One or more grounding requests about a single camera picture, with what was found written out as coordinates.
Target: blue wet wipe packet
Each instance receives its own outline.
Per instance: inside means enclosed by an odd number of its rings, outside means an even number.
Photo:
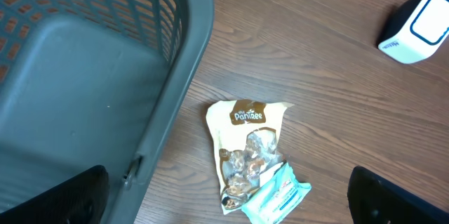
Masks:
[[[311,185],[299,183],[293,169],[285,163],[241,210],[252,224],[280,223],[310,190]]]

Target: basket handle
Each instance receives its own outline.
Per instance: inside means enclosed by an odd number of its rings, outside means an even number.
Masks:
[[[187,0],[187,32],[136,155],[141,157],[134,184],[149,185],[155,163],[170,135],[177,112],[201,61],[213,28],[213,0]]]

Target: candy wrapper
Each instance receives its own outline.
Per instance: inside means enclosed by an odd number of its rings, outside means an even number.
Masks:
[[[284,162],[277,151],[289,103],[220,101],[206,120],[214,142],[223,213],[240,209]]]

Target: gray plastic laundry basket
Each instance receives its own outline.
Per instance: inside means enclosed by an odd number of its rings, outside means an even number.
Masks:
[[[213,0],[0,2],[0,213],[101,164],[102,223],[132,223]]]

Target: white device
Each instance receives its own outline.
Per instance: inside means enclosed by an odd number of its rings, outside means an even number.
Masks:
[[[378,48],[410,64],[435,53],[449,34],[449,0],[409,0],[387,24]]]

